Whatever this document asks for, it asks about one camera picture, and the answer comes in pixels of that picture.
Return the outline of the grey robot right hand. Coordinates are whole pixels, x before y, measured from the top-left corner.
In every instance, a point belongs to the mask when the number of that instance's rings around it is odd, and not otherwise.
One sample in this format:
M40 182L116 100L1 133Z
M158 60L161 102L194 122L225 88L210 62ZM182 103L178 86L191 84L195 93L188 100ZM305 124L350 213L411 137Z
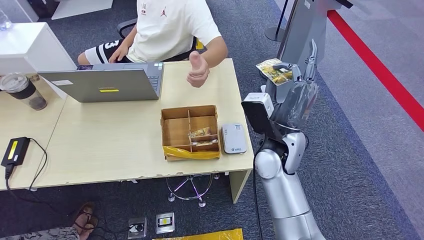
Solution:
M315 83L317 73L318 48L314 39L311 40L311 53L305 61L305 70L294 63L280 62L274 64L272 69L282 72L280 75L285 82L274 81L274 86L268 94L274 107L270 117L272 121L288 128L299 130L308 119L317 98L319 87ZM278 102L277 93L279 87L292 83L283 102Z

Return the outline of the person's right hand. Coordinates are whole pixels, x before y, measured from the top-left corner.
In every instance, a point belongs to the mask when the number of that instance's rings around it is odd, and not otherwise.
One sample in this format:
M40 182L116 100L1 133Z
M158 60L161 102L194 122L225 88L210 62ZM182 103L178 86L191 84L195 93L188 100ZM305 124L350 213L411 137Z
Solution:
M129 47L126 43L122 43L109 58L109 63L118 63L128 54Z

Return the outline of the person's left hand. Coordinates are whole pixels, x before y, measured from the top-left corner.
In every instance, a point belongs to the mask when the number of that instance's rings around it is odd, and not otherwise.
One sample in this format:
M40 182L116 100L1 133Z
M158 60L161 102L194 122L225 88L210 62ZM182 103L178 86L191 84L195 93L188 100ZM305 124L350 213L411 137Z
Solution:
M190 53L189 62L191 64L191 71L187 75L187 81L192 87L200 88L205 84L210 73L209 65L197 51Z

